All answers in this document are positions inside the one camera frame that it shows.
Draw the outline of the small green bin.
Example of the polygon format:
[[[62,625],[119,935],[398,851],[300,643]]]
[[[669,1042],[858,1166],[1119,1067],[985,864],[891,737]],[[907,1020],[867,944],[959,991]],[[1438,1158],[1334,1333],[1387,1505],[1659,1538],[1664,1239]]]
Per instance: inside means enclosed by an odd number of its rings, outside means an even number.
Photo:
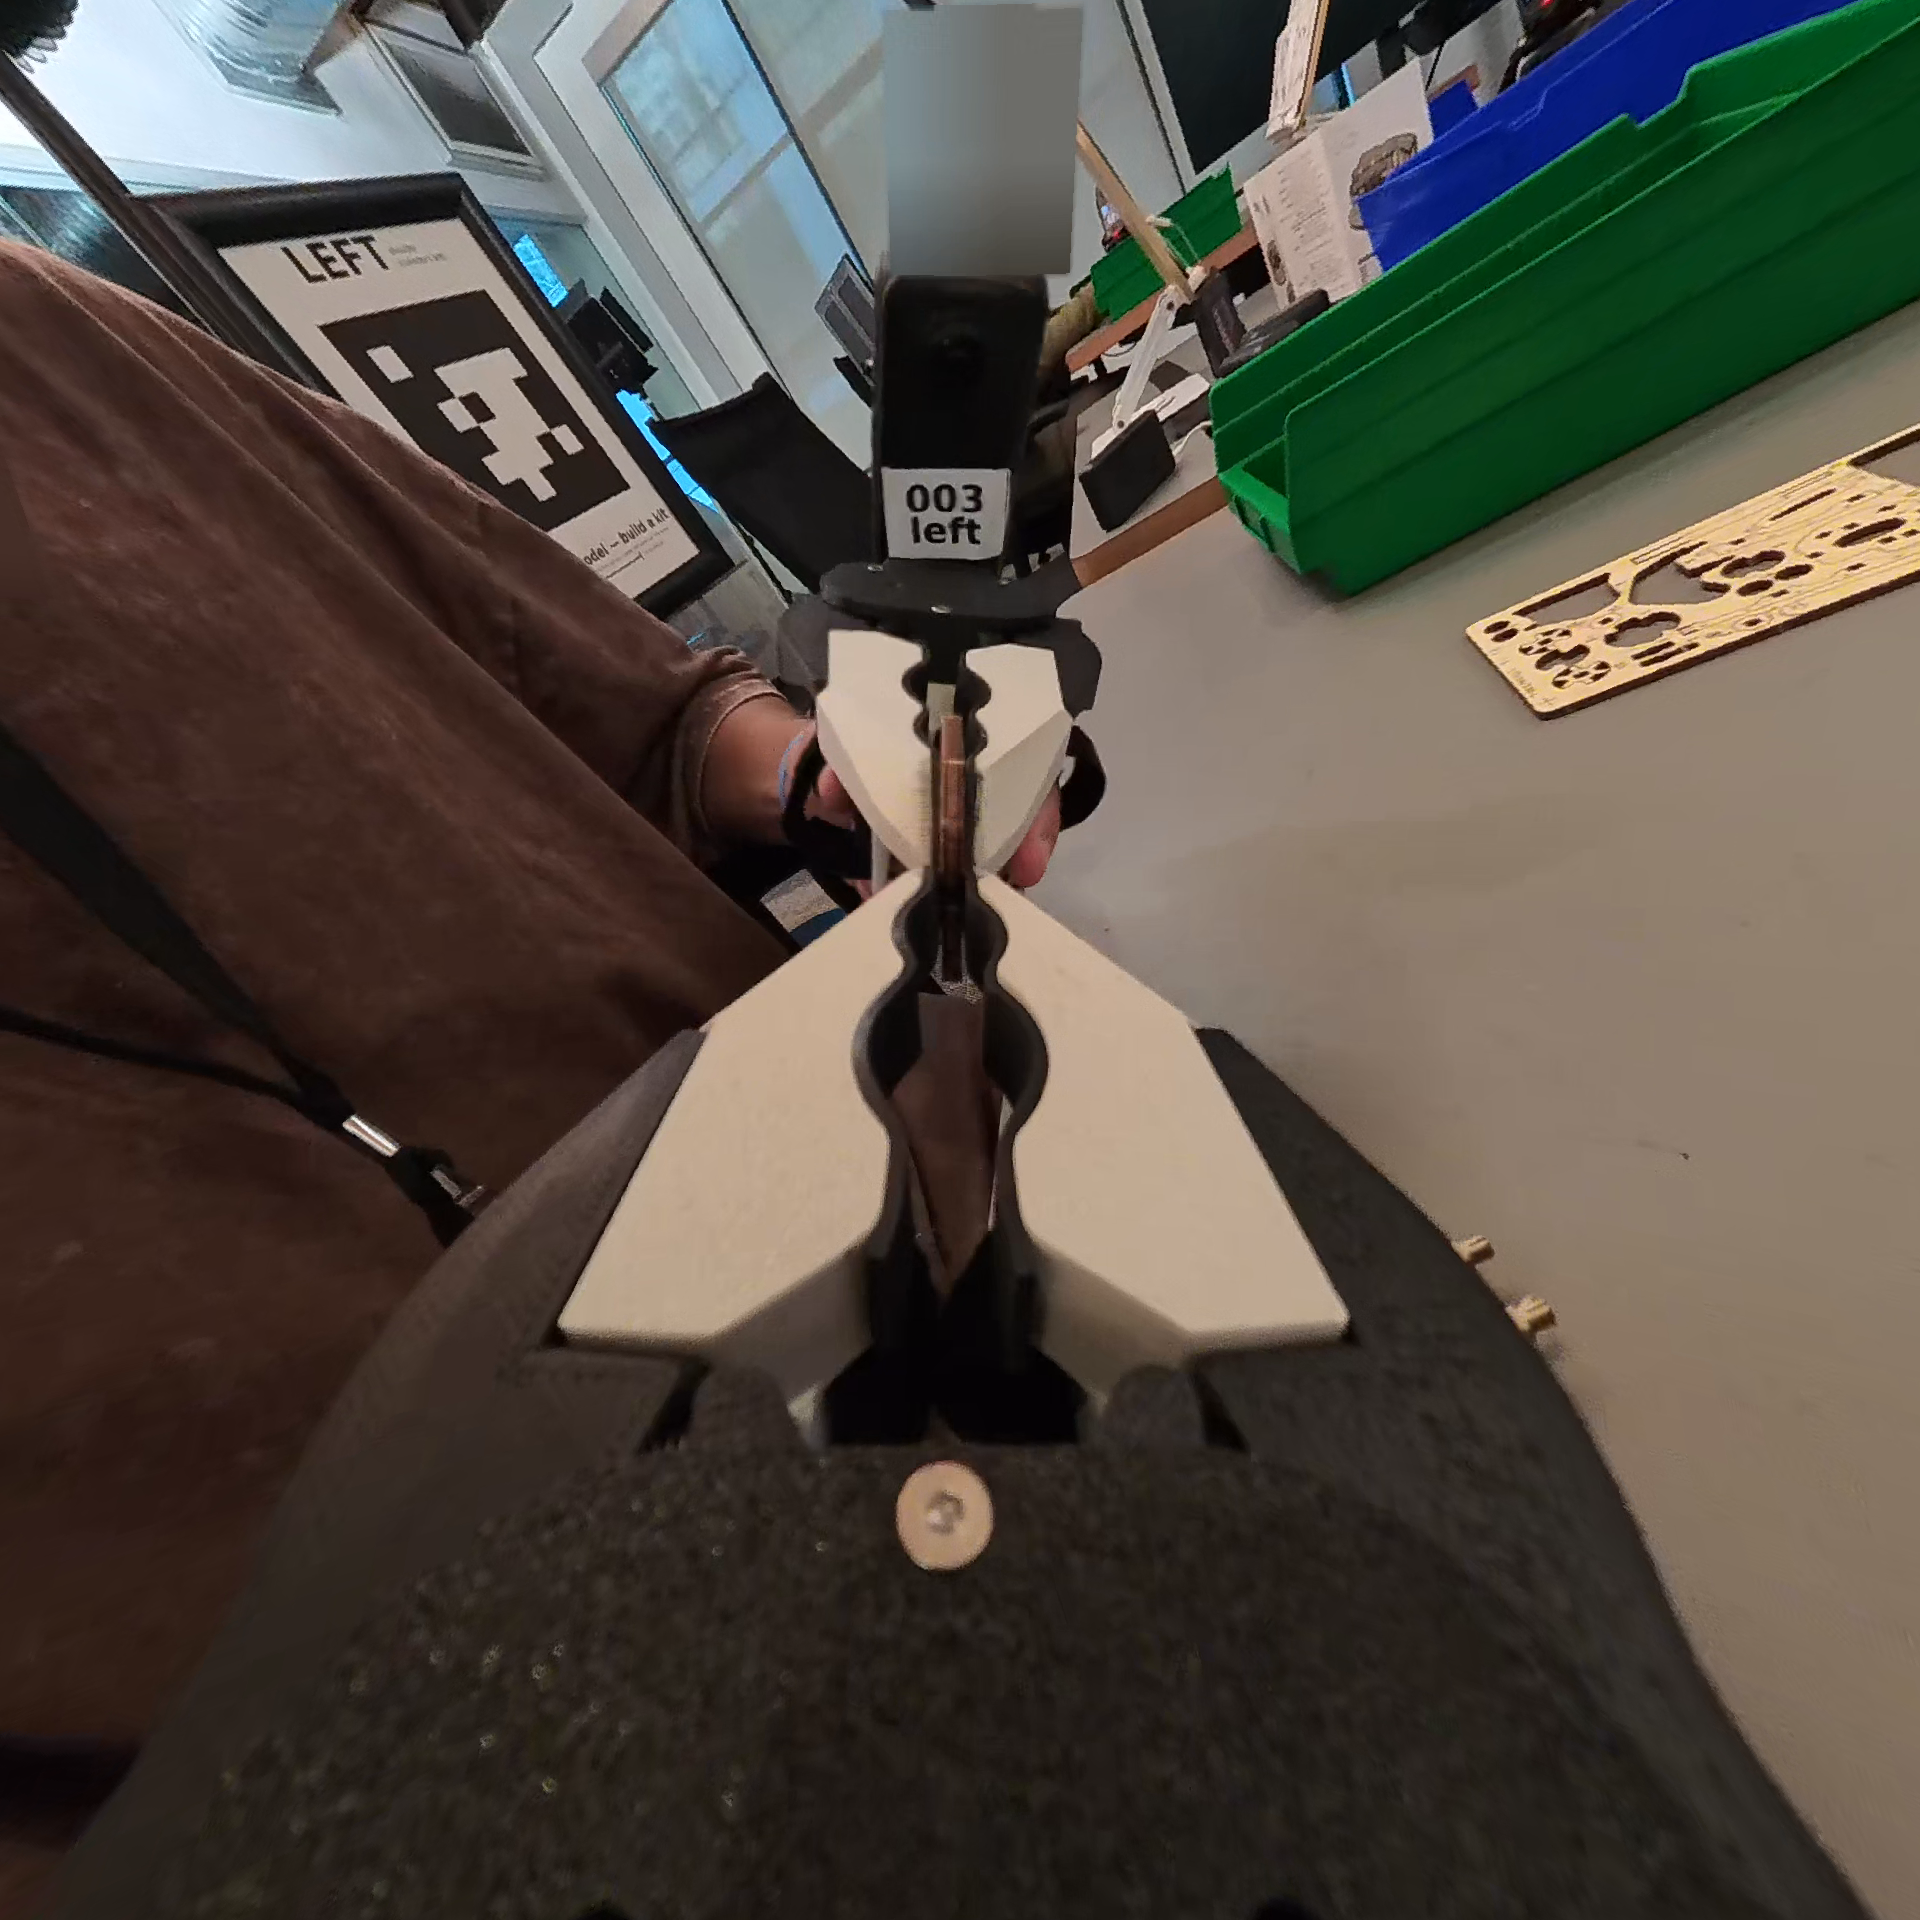
[[[1183,264],[1194,264],[1197,256],[1234,241],[1240,228],[1241,214],[1240,214],[1234,175],[1212,168],[1159,214],[1156,231]],[[1156,301],[1165,281],[1156,261],[1143,250],[1143,241],[1114,217],[1114,241],[1091,261],[1086,284],[1099,320],[1114,324],[1133,314],[1143,301]]]

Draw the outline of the upright wooden frame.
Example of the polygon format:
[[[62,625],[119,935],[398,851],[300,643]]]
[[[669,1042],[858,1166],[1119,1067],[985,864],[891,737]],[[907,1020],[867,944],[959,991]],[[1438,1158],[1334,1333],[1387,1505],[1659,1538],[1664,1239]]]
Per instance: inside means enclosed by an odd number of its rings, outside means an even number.
[[[1275,148],[1305,142],[1334,115],[1334,107],[1321,113],[1312,107],[1321,83],[1327,26],[1328,26],[1328,0],[1288,6],[1275,36],[1275,63],[1270,63],[1270,102],[1269,102],[1269,142]]]

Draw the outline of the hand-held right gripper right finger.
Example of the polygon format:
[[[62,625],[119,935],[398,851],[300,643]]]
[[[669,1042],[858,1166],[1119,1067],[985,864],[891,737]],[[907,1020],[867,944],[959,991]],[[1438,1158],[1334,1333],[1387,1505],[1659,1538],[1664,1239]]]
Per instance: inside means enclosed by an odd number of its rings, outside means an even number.
[[[945,1425],[1073,1441],[1136,1367],[1348,1328],[1197,1031],[1007,880],[945,998]]]

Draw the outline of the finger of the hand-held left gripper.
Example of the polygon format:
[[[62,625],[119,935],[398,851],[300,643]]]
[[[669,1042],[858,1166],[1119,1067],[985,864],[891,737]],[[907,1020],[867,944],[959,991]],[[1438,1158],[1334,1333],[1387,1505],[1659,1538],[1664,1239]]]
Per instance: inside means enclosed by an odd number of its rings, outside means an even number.
[[[966,671],[985,685],[974,701],[974,864],[1003,875],[1069,761],[1069,706],[1051,648],[989,643],[966,651]]]
[[[832,780],[868,833],[867,896],[891,888],[897,875],[925,875],[939,835],[925,648],[877,627],[832,627],[815,737]]]

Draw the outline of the white stand with black base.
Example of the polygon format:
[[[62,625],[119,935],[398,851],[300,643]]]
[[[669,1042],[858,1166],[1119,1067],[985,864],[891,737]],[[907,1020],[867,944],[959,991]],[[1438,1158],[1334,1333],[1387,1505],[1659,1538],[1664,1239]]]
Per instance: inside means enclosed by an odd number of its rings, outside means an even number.
[[[1207,424],[1212,374],[1183,374],[1168,361],[1168,339],[1194,335],[1173,324],[1183,293],[1159,289],[1151,320],[1125,356],[1121,387],[1114,399],[1108,424],[1091,436],[1078,493],[1099,530],[1119,530],[1136,520],[1159,482],[1182,468],[1182,443]]]

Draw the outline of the grey metal pole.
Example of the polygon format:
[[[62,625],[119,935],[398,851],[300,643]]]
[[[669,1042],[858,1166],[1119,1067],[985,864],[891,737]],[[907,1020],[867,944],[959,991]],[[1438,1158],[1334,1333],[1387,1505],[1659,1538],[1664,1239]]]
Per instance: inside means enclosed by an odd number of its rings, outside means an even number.
[[[251,352],[263,367],[300,376],[269,327],[263,327],[258,314],[234,301],[228,281],[193,256],[162,214],[119,186],[119,175],[74,133],[74,123],[17,75],[15,60],[0,60],[0,98],[62,164],[62,175],[87,189],[131,250],[139,250],[147,264],[167,281],[167,289],[208,335],[236,352]]]

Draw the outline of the black folding chair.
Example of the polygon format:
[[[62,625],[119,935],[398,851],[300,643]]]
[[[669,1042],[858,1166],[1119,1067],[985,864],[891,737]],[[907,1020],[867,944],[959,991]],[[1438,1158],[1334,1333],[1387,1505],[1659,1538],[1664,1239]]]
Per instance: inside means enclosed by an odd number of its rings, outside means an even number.
[[[719,504],[719,512],[773,558],[804,588],[836,568],[879,559],[868,475],[779,387],[654,423],[669,453]]]

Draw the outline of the white cardboard box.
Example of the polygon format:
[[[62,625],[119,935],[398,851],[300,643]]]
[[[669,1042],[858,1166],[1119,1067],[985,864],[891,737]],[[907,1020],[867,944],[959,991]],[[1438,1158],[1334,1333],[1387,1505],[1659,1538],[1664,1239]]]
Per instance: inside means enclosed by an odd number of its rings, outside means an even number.
[[[1400,63],[1356,107],[1312,115],[1305,135],[1241,186],[1281,303],[1302,303],[1313,289],[1348,301],[1382,273],[1361,198],[1427,145],[1427,83],[1416,63]]]

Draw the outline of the person's left forearm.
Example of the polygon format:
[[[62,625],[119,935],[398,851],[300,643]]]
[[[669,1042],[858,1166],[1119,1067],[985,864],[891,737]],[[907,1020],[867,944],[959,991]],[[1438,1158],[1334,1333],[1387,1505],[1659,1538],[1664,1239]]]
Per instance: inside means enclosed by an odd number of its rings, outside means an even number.
[[[792,723],[733,651],[151,301],[0,281],[4,726],[258,998],[779,967],[708,875],[708,752]]]

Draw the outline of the person's left hand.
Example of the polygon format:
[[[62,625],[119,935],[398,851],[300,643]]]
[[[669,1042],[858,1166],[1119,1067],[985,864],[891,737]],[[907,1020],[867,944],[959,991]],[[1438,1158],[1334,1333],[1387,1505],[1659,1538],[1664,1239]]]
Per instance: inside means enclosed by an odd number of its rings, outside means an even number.
[[[784,846],[784,804],[792,787],[792,766],[813,740],[813,723],[797,715],[779,694],[755,694],[728,706],[700,766],[700,819],[710,857],[751,851],[751,846]],[[821,770],[809,819],[829,825],[867,825],[861,807],[850,804],[847,784]],[[1027,844],[1003,864],[1003,880],[1015,888],[1036,888],[1058,851],[1063,835],[1063,792],[1051,787],[1044,807],[1027,825]]]

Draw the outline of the small black box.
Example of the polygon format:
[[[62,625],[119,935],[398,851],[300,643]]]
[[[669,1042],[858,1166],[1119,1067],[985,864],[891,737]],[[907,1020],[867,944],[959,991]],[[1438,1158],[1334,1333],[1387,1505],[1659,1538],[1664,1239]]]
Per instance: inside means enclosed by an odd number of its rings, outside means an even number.
[[[1261,356],[1269,348],[1289,339],[1302,324],[1321,320],[1327,309],[1328,309],[1328,289],[1312,289],[1312,293],[1289,301],[1288,309],[1275,309],[1270,320],[1248,324],[1240,314],[1240,301],[1234,301],[1221,273],[1207,273],[1189,284],[1189,320],[1194,320],[1194,335],[1197,335],[1212,382],[1248,367],[1253,356]]]

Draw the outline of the round wooden model plate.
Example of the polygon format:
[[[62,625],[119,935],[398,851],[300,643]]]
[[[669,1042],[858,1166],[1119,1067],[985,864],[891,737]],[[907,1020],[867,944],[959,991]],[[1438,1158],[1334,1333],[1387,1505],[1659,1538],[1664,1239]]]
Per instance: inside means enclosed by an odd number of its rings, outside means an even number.
[[[945,709],[929,731],[931,747],[931,784],[929,784],[929,869],[931,888],[947,904],[966,898],[974,885],[974,753],[966,753],[966,715]]]

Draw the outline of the laser-cut wooden sheet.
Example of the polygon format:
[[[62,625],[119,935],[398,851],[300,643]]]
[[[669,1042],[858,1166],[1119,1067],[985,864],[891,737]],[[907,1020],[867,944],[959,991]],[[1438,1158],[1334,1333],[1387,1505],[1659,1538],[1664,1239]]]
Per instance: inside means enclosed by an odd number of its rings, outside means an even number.
[[[1911,588],[1914,443],[1920,431],[1903,424],[1474,621],[1467,638],[1535,715],[1561,715]]]

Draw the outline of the thin wooden stick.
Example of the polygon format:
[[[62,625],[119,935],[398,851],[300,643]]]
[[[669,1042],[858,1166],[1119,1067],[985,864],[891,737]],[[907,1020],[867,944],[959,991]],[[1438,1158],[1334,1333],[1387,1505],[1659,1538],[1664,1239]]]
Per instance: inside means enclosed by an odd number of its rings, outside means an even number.
[[[1143,198],[1125,189],[1125,177],[1119,175],[1119,164],[1103,154],[1103,145],[1091,142],[1091,133],[1081,123],[1073,123],[1073,148],[1078,148],[1091,189],[1103,192],[1103,205],[1121,217],[1125,239],[1143,249],[1151,273],[1165,281],[1165,289],[1173,289],[1182,301],[1194,301],[1206,264],[1183,264],[1173,256],[1159,217],[1143,208]]]

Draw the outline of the black framed marker sign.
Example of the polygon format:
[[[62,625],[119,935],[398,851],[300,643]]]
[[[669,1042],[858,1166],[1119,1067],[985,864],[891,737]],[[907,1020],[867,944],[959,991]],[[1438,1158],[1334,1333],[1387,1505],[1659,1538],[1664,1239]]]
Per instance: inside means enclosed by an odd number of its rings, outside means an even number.
[[[292,376],[415,443],[606,587],[676,614],[728,550],[457,175],[160,192],[147,208]]]

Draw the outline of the blue plastic bin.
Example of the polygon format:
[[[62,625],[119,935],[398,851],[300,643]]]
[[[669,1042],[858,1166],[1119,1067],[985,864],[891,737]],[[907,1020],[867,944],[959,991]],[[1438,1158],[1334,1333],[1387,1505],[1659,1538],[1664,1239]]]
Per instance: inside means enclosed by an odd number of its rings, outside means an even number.
[[[1842,30],[1890,26],[1890,6],[1837,0],[1641,0],[1617,6],[1594,30],[1556,50],[1455,133],[1438,135],[1387,186],[1356,198],[1382,273],[1500,205],[1539,168],[1573,154],[1617,123],[1670,113],[1691,67],[1751,43],[1791,40],[1824,54]]]

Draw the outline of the person's brown clothing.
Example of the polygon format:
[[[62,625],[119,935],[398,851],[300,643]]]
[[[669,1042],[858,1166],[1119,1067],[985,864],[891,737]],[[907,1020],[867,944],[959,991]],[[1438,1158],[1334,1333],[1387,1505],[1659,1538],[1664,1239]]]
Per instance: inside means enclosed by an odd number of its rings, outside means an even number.
[[[297,1061],[484,1189],[784,960],[654,825],[422,857],[187,825],[133,862]],[[297,1106],[4,1033],[4,1741],[151,1738],[430,1264],[398,1181]]]

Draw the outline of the dark monitor screen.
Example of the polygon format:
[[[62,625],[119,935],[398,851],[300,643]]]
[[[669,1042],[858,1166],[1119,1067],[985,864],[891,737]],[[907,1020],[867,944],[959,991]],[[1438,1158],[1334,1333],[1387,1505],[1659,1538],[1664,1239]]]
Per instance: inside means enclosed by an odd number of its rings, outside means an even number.
[[[1294,12],[1288,0],[1143,0],[1125,19],[1151,60],[1165,113],[1182,133],[1189,175],[1229,168],[1240,186],[1275,159],[1269,135],[1275,43]],[[1520,50],[1512,0],[1410,6],[1334,0],[1312,113],[1339,113],[1373,92],[1392,67],[1416,67],[1427,88],[1474,76],[1491,98]]]

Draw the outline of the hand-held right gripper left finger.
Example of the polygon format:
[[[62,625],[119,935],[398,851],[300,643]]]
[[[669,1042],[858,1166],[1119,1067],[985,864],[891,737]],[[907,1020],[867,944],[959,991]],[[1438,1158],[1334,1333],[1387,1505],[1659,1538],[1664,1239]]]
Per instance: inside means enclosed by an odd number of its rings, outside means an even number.
[[[858,1076],[868,1006],[897,983],[896,922],[925,869],[700,1025],[558,1341],[589,1361],[698,1361],[773,1377],[809,1448],[832,1448],[829,1386],[929,1281],[913,1166]]]

